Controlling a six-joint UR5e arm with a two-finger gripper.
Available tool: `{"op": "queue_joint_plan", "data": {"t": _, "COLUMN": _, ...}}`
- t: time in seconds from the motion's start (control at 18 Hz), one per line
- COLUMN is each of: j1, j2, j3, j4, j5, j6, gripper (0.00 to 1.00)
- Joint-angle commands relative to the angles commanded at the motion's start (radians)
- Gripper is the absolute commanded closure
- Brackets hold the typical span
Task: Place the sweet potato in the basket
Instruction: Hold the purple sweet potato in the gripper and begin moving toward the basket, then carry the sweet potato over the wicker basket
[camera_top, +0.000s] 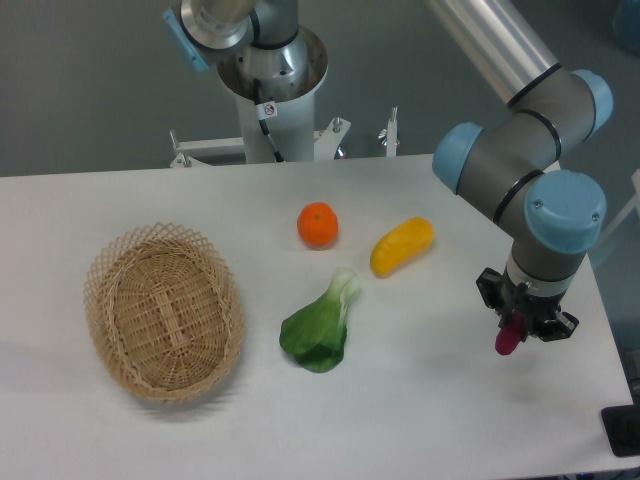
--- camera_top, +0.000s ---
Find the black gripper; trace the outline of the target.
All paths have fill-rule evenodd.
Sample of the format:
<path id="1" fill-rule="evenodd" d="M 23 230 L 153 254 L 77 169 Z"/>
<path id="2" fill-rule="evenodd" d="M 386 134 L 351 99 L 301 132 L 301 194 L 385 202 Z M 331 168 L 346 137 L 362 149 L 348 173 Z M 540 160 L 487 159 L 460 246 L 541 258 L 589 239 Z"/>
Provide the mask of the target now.
<path id="1" fill-rule="evenodd" d="M 521 328 L 521 342 L 529 337 L 543 342 L 568 339 L 579 325 L 575 316 L 561 309 L 563 293 L 537 296 L 528 282 L 515 284 L 506 272 L 498 273 L 491 268 L 481 273 L 476 286 L 486 307 L 499 316 L 499 331 L 515 322 Z"/>

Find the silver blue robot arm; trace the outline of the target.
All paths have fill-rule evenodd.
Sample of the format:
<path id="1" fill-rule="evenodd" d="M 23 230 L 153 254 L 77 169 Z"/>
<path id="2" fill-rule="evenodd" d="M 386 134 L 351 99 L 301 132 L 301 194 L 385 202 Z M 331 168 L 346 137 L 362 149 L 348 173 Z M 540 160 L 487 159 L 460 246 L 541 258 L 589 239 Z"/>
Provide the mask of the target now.
<path id="1" fill-rule="evenodd" d="M 430 7 L 511 110 L 490 130 L 457 125 L 432 161 L 444 185 L 512 238 L 505 269 L 476 282 L 500 318 L 496 350 L 566 339 L 578 322 L 560 302 L 600 235 L 606 199 L 589 176 L 554 163 L 607 121 L 611 91 L 590 71 L 564 69 L 508 1 Z M 179 1 L 163 20 L 192 68 L 215 68 L 235 96 L 248 162 L 333 158 L 337 142 L 313 120 L 326 53 L 296 2 Z"/>

